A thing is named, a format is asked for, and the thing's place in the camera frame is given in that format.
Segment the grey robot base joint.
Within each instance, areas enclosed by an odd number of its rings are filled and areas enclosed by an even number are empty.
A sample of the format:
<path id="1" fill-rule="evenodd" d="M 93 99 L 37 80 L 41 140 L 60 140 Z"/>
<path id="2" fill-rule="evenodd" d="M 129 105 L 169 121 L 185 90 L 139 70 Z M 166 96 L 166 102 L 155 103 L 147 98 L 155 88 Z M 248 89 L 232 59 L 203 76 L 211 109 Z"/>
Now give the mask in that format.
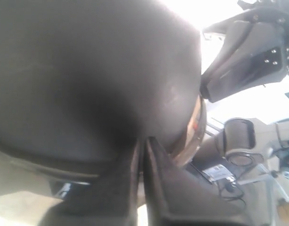
<path id="1" fill-rule="evenodd" d="M 234 118 L 228 120 L 217 135 L 202 142 L 192 164 L 199 170 L 221 164 L 234 172 L 263 163 L 280 148 L 275 124 Z"/>

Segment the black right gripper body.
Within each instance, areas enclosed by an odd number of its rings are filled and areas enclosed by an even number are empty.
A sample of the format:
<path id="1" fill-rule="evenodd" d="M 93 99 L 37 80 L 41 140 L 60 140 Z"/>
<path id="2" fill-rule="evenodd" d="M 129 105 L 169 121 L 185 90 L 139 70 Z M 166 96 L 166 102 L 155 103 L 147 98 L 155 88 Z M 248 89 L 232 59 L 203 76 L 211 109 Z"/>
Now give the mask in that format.
<path id="1" fill-rule="evenodd" d="M 286 34 L 284 52 L 289 62 L 289 0 L 264 0 L 254 4 L 240 2 L 242 6 L 247 8 L 241 13 L 222 20 L 204 28 L 204 33 L 220 34 L 226 36 L 228 27 L 235 21 L 246 21 L 251 23 L 271 23 L 280 25 Z"/>

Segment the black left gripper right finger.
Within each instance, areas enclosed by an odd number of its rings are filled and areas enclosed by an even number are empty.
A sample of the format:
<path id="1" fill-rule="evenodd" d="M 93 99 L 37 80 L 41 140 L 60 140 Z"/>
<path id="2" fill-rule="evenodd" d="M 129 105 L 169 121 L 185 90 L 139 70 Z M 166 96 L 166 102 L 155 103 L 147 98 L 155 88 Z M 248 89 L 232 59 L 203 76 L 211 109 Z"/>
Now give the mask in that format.
<path id="1" fill-rule="evenodd" d="M 241 211 L 177 167 L 156 138 L 144 145 L 144 190 L 151 226 L 241 226 Z"/>

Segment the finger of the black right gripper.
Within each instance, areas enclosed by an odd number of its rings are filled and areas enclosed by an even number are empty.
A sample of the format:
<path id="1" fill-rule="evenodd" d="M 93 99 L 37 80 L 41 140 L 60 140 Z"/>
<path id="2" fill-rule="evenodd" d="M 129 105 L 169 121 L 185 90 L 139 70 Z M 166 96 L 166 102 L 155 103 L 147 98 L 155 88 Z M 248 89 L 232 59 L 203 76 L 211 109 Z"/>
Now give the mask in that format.
<path id="1" fill-rule="evenodd" d="M 214 103 L 252 87 L 280 82 L 287 74 L 285 39 L 284 29 L 277 24 L 233 22 L 202 76 L 202 97 Z"/>

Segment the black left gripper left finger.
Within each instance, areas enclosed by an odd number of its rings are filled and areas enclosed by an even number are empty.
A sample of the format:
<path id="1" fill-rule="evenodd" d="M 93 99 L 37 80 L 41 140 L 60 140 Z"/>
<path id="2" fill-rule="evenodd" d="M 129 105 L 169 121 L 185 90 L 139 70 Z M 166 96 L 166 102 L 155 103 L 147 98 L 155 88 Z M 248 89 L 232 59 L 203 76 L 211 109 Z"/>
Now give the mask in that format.
<path id="1" fill-rule="evenodd" d="M 126 149 L 113 168 L 86 190 L 51 207 L 41 226 L 135 226 L 139 141 Z"/>

